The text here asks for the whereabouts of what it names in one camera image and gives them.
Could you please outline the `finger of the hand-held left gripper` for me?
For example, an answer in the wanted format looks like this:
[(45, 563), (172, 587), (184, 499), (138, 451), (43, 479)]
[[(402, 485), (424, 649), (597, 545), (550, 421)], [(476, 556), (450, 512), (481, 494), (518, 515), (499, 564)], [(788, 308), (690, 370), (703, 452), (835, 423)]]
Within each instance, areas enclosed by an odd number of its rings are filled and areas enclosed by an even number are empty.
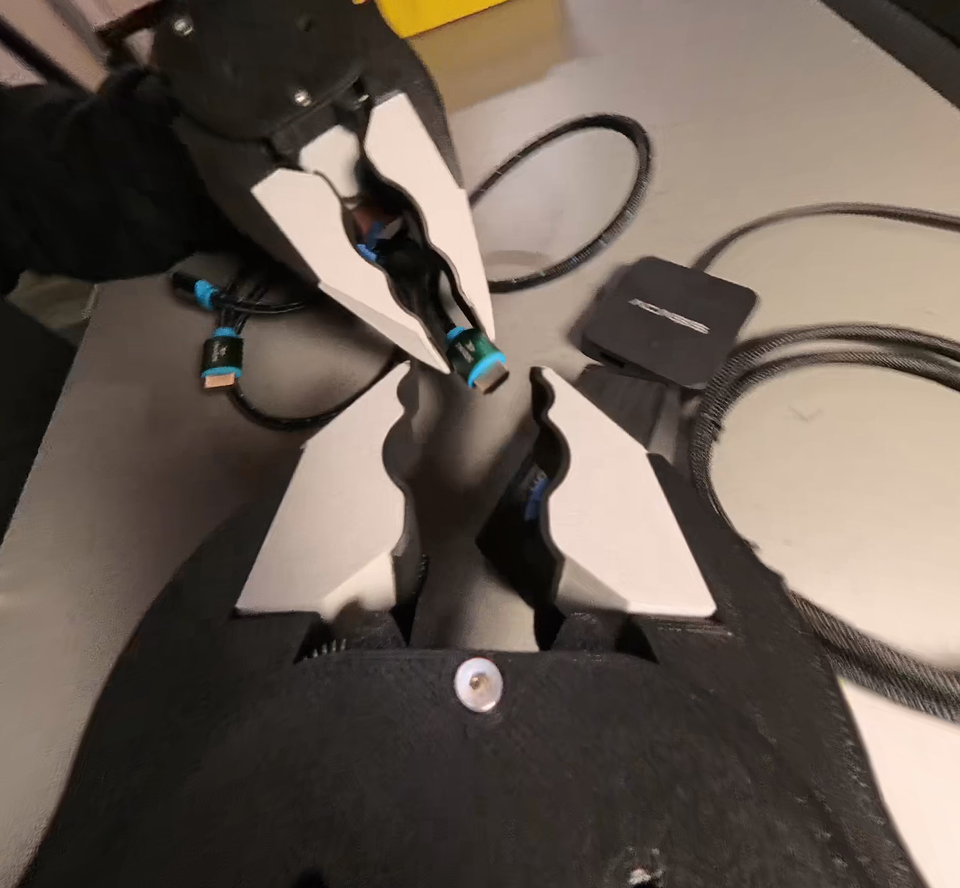
[(450, 374), (448, 359), (397, 301), (385, 272), (354, 246), (342, 202), (325, 178), (278, 169), (251, 192), (325, 294), (415, 360)]
[(373, 106), (363, 149), (376, 173), (418, 210), (429, 245), (446, 259), (460, 294), (494, 341), (494, 307), (469, 198), (406, 94)]

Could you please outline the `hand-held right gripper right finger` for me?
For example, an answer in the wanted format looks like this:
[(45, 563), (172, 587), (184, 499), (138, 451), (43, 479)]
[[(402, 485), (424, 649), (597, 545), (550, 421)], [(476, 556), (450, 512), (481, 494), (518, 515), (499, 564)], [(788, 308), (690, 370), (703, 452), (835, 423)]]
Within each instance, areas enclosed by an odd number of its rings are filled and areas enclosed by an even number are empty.
[(489, 564), (535, 610), (714, 616), (647, 450), (553, 369), (530, 383), (536, 436), (481, 529)]

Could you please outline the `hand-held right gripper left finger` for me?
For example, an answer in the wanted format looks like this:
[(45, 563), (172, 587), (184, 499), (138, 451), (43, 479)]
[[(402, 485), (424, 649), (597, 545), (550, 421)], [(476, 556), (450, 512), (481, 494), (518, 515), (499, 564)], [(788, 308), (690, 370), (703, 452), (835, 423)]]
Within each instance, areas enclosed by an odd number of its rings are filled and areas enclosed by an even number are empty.
[(402, 475), (409, 363), (309, 438), (236, 602), (241, 614), (388, 611), (421, 591), (421, 543)]

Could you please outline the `black square hub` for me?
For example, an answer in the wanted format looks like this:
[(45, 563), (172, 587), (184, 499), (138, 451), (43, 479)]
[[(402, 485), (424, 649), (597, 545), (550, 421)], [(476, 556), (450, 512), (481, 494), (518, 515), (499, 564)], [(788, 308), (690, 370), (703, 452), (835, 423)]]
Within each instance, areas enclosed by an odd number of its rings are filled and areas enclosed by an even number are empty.
[(582, 353), (630, 376), (703, 390), (733, 352), (759, 296), (657, 257), (618, 270), (577, 323)]

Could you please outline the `person's left forearm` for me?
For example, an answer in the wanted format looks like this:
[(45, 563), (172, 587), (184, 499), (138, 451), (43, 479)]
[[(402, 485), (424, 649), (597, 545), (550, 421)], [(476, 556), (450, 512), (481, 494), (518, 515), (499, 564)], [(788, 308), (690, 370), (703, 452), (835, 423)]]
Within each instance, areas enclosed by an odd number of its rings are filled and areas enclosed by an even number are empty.
[(102, 283), (251, 248), (210, 198), (175, 113), (137, 67), (97, 92), (2, 86), (2, 295), (28, 271)]

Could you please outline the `person's black printed clothing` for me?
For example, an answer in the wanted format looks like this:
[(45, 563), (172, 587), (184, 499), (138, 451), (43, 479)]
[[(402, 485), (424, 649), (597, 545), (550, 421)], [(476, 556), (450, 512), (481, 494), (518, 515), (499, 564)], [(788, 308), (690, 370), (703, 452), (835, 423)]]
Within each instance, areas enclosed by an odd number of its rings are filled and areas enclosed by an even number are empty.
[(1, 537), (7, 533), (76, 349), (1, 302)]

